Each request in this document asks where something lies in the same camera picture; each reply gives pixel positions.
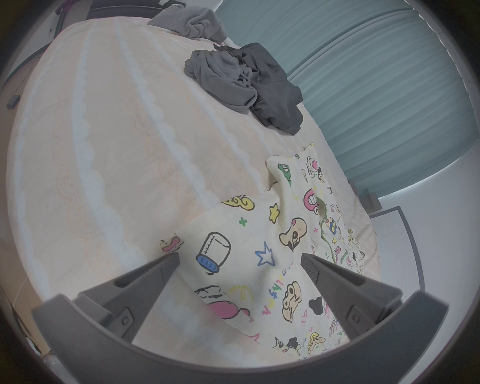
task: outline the dark gray clothing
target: dark gray clothing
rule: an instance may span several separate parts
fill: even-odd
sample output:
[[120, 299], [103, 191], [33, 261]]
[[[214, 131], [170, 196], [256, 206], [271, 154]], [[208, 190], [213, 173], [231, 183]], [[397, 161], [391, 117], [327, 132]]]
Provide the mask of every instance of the dark gray clothing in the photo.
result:
[[237, 58], [225, 51], [196, 50], [185, 61], [185, 74], [225, 106], [246, 113], [257, 99], [250, 84], [252, 70], [240, 65]]
[[201, 37], [216, 43], [227, 38], [227, 31], [215, 12], [205, 7], [170, 5], [147, 24], [178, 32], [188, 38]]
[[303, 115], [297, 104], [303, 100], [300, 88], [287, 80], [287, 74], [270, 53], [259, 43], [235, 49], [227, 46], [215, 48], [228, 51], [240, 64], [252, 69], [250, 81], [258, 97], [250, 108], [260, 122], [273, 125], [292, 135], [300, 130]]

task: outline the white cartoon print fabric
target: white cartoon print fabric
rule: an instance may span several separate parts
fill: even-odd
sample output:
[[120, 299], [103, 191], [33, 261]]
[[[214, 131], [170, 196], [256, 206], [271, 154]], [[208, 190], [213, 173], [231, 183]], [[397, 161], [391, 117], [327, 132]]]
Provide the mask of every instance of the white cartoon print fabric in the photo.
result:
[[343, 226], [313, 144], [266, 164], [276, 183], [198, 216], [169, 241], [180, 275], [207, 306], [253, 341], [306, 359], [348, 338], [300, 266], [314, 253], [362, 273], [363, 255]]

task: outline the bed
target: bed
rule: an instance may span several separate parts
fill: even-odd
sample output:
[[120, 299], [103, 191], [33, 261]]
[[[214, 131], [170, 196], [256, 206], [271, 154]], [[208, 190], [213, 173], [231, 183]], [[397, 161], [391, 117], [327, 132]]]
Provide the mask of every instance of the bed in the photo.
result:
[[[76, 297], [157, 258], [162, 242], [234, 195], [273, 182], [271, 155], [314, 142], [343, 219], [380, 280], [372, 223], [302, 104], [295, 136], [220, 104], [183, 73], [195, 49], [213, 49], [114, 17], [71, 25], [35, 67], [8, 151], [7, 195], [15, 243], [43, 300]], [[291, 361], [226, 325], [174, 274], [133, 341], [200, 365], [253, 367]]]

